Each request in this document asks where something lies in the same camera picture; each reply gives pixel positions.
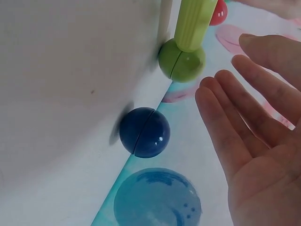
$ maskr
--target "palm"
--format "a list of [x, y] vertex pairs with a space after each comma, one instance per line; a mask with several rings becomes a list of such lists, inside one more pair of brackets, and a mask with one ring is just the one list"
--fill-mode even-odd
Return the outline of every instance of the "palm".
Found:
[[301, 225], [301, 43], [248, 37], [240, 41], [250, 59], [235, 56], [233, 66], [296, 128], [273, 119], [229, 71], [202, 80], [196, 101], [228, 182], [234, 225]]
[[300, 0], [235, 0], [249, 6], [262, 8], [285, 19], [301, 16]]

